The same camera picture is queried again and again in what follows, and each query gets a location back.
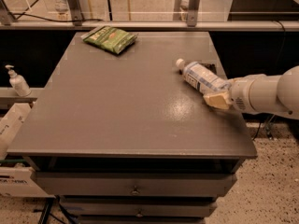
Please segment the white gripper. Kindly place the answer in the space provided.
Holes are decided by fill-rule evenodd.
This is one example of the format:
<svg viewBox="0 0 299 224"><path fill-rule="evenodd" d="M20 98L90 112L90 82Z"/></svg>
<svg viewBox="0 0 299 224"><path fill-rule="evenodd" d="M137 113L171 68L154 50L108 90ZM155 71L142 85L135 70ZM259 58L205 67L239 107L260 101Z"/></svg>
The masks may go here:
<svg viewBox="0 0 299 224"><path fill-rule="evenodd" d="M264 74L231 79L232 86L229 91L205 93L204 100L214 108L228 110L233 106L242 113L256 113L250 102L249 92L253 83L262 77L264 77Z"/></svg>

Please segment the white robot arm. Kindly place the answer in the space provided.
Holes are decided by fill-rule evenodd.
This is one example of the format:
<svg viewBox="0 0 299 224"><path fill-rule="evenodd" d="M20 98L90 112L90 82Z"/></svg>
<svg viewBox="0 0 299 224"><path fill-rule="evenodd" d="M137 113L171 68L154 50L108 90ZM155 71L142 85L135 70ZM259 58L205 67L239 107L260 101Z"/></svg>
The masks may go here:
<svg viewBox="0 0 299 224"><path fill-rule="evenodd" d="M206 93L204 100L218 109L233 107L241 113L273 114L286 119L299 119L299 67L283 75L248 75L230 79L225 91Z"/></svg>

